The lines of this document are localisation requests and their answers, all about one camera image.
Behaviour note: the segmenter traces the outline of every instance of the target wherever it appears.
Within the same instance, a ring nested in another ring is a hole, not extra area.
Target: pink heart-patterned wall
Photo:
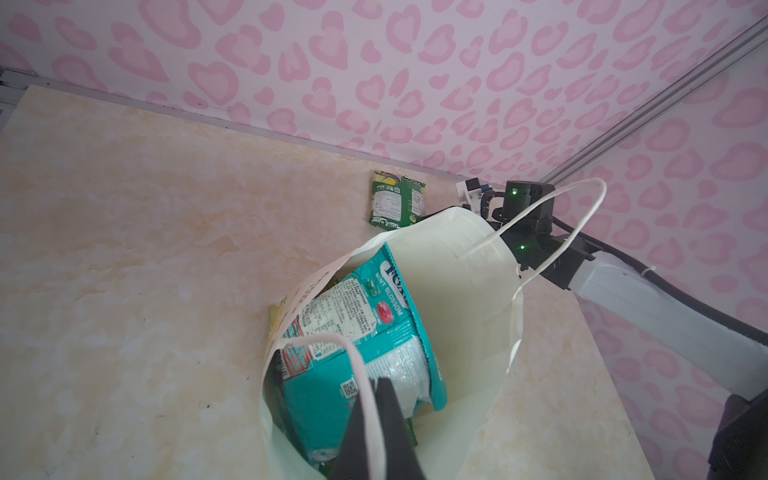
[[[541,178],[766,13],[754,0],[7,0],[0,65],[503,183]]]
[[[768,46],[569,181],[608,192],[584,231],[683,291],[768,330]],[[594,192],[555,201],[575,224]],[[728,392],[626,320],[581,302],[657,478],[704,479]]]

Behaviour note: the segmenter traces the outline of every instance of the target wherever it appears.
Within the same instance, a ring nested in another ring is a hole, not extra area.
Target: qr code
[[[347,399],[357,396],[357,382],[355,382],[354,378],[341,384],[341,393],[343,393]]]

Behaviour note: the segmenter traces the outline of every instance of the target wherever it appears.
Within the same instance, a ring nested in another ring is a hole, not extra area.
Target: teal candy package
[[[371,378],[389,377],[404,419],[422,403],[441,410],[445,381],[421,317],[385,243],[376,255],[320,294],[286,337],[340,333],[362,355]],[[282,351],[284,405],[297,448],[314,467],[335,458],[357,397],[349,357],[331,343]]]

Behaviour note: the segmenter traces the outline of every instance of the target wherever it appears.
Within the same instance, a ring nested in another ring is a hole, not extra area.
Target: bag handle
[[[368,371],[360,351],[351,340],[338,333],[315,333],[291,338],[281,337],[276,341],[276,347],[282,350],[287,346],[309,346],[311,343],[335,343],[346,350],[349,364],[352,366],[352,372],[357,382],[360,406],[362,406],[366,456],[368,457],[368,478],[369,480],[385,480],[386,447],[384,446],[384,433],[379,418],[379,408],[376,406],[376,397],[373,396],[373,388],[368,380]]]
[[[549,200],[551,198],[555,198],[559,194],[564,194],[565,192],[567,192],[569,190],[573,190],[575,188],[579,188],[582,185],[597,185],[598,187],[600,187],[600,195],[598,195],[598,199],[594,202],[594,204],[592,204],[592,207],[589,209],[587,214],[584,215],[584,217],[581,218],[581,220],[576,225],[576,227],[573,229],[571,234],[568,235],[568,238],[565,239],[565,242],[563,242],[563,244],[560,245],[560,247],[557,250],[555,250],[552,255],[549,256],[549,258],[547,258],[541,265],[538,266],[538,268],[536,270],[534,270],[533,275],[531,275],[529,278],[525,279],[525,281],[518,286],[518,288],[515,290],[515,293],[512,295],[512,300],[514,300],[517,297],[518,293],[520,293],[523,290],[523,287],[528,282],[530,282],[531,280],[536,278],[541,272],[546,270],[548,266],[552,265],[552,263],[563,252],[565,252],[568,249],[568,247],[571,245],[571,243],[573,243],[574,239],[579,234],[579,232],[581,232],[581,229],[584,228],[584,225],[589,221],[590,218],[592,218],[592,215],[594,214],[594,212],[596,212],[598,210],[600,204],[603,203],[603,199],[605,198],[605,194],[607,192],[607,185],[605,184],[605,181],[602,178],[587,178],[587,179],[584,179],[584,180],[580,180],[578,182],[574,182],[574,183],[572,183],[570,185],[567,185],[565,187],[558,188],[557,190],[555,190],[555,191],[553,191],[553,192],[551,192],[549,194],[544,195],[542,198],[538,199],[536,202],[534,202],[528,208],[526,208],[525,210],[520,212],[518,214],[518,216],[513,218],[511,221],[509,221],[505,225],[502,225],[502,227],[500,229],[496,230],[491,235],[488,235],[485,238],[485,240],[483,240],[481,243],[476,245],[469,252],[465,253],[464,257],[468,256],[470,253],[474,253],[475,251],[477,251],[479,248],[481,248],[484,245],[486,245],[491,240],[494,240],[495,238],[500,237],[502,235],[502,233],[507,231],[508,228],[510,228],[512,225],[514,225],[515,223],[520,221],[520,219],[522,219],[523,217],[525,217],[526,215],[531,213],[536,207],[538,207],[539,205],[543,204],[545,201],[547,201],[547,200]]]

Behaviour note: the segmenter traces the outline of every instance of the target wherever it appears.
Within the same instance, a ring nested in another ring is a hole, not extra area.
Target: beige table surface
[[[0,478],[262,478],[267,307],[379,232],[376,167],[31,87],[0,134]],[[459,477],[652,478],[571,293],[527,287]]]

